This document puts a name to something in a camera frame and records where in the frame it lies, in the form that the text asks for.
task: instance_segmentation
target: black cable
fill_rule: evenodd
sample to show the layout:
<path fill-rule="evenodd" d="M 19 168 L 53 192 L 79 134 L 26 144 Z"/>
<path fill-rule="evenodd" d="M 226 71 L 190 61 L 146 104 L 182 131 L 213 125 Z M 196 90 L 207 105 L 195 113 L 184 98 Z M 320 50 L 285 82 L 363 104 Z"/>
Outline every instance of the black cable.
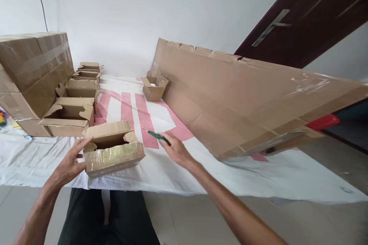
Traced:
<path fill-rule="evenodd" d="M 45 26 L 46 26 L 46 31 L 49 32 L 49 30 L 47 29 L 47 24 L 46 24 L 46 16 L 45 16 L 45 9 L 43 8 L 43 3 L 42 0 L 41 1 L 41 5 L 42 5 L 42 11 L 43 11 L 43 19 L 45 19 Z"/>

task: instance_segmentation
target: left hand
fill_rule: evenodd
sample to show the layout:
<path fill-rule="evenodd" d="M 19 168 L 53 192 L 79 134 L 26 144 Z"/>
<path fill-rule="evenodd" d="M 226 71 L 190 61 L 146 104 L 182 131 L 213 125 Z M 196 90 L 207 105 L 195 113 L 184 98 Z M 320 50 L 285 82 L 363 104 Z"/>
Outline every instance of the left hand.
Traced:
<path fill-rule="evenodd" d="M 87 140 L 76 140 L 72 148 L 68 151 L 64 159 L 50 176 L 48 180 L 50 181 L 50 184 L 62 188 L 85 170 L 85 163 L 78 163 L 77 159 L 82 158 L 82 155 L 79 154 L 79 152 L 84 149 L 92 139 L 93 137 Z"/>

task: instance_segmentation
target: white wall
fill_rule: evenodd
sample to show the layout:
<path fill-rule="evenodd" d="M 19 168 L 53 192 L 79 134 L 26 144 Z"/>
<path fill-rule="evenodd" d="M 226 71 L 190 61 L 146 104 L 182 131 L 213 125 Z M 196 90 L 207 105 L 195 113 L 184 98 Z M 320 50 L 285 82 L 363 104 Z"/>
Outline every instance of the white wall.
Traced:
<path fill-rule="evenodd" d="M 305 69 L 368 82 L 368 22 L 324 52 Z"/>
<path fill-rule="evenodd" d="M 2 0 L 1 34 L 44 31 L 39 0 Z M 49 30 L 66 31 L 76 67 L 139 77 L 159 37 L 234 53 L 276 0 L 43 0 Z"/>
<path fill-rule="evenodd" d="M 44 31 L 39 0 L 0 0 L 0 35 Z"/>

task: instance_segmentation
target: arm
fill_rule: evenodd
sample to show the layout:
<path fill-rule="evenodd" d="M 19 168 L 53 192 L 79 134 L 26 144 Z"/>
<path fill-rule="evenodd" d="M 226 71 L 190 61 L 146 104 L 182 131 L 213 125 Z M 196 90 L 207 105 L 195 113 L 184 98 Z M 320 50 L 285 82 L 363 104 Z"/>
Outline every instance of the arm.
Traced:
<path fill-rule="evenodd" d="M 45 242 L 47 227 L 55 206 L 56 198 L 61 188 L 85 170 L 85 163 L 78 163 L 77 158 L 82 156 L 79 152 L 92 140 L 76 140 L 73 147 L 52 173 L 42 187 L 41 194 L 33 205 L 26 222 L 20 229 L 14 245 L 35 244 Z"/>
<path fill-rule="evenodd" d="M 160 133 L 161 145 L 178 165 L 186 168 L 207 191 L 241 244 L 285 244 L 285 242 L 235 195 L 213 178 L 171 133 Z"/>

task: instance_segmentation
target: red object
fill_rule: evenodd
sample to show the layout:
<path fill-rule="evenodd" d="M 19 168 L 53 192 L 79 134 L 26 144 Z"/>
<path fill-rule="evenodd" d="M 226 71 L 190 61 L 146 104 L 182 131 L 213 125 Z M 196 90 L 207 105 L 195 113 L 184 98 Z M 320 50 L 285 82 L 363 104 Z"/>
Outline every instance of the red object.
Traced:
<path fill-rule="evenodd" d="M 313 122 L 310 122 L 306 126 L 308 126 L 309 128 L 315 131 L 320 131 L 330 126 L 336 125 L 338 123 L 340 123 L 340 119 L 333 114 L 329 114 Z"/>

